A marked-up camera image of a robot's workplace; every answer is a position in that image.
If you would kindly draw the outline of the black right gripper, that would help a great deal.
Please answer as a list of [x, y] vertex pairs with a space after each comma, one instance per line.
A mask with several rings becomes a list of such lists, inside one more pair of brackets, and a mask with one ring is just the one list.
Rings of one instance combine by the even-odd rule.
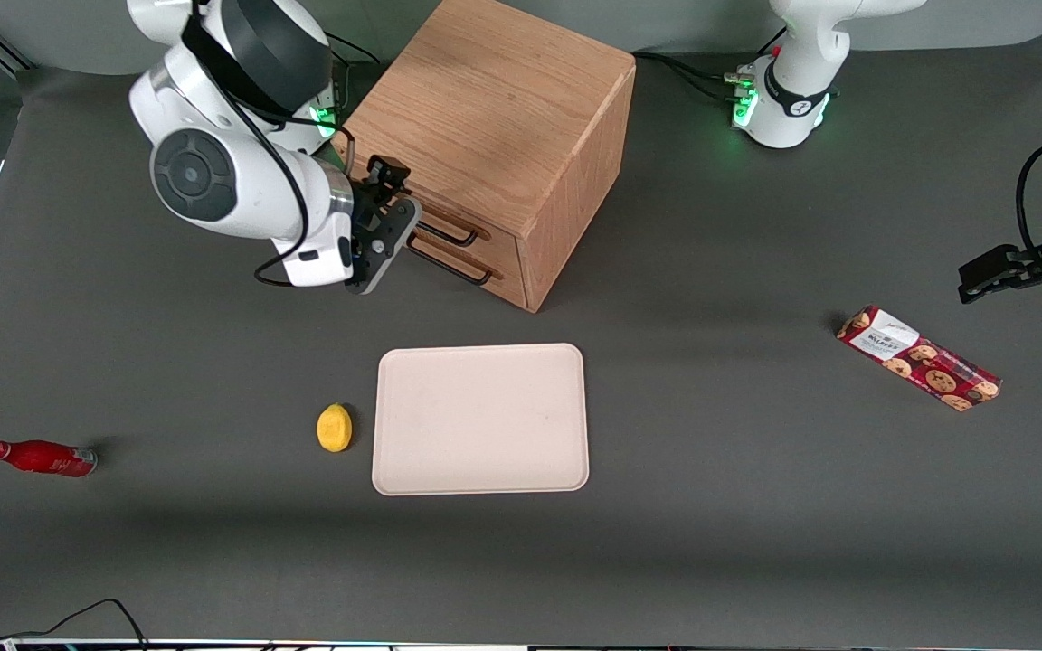
[[367, 170], [369, 184], [352, 185], [350, 231], [344, 244], [344, 261], [351, 271], [344, 284], [352, 294], [374, 291], [423, 215], [421, 203], [405, 187], [408, 166], [373, 154]]

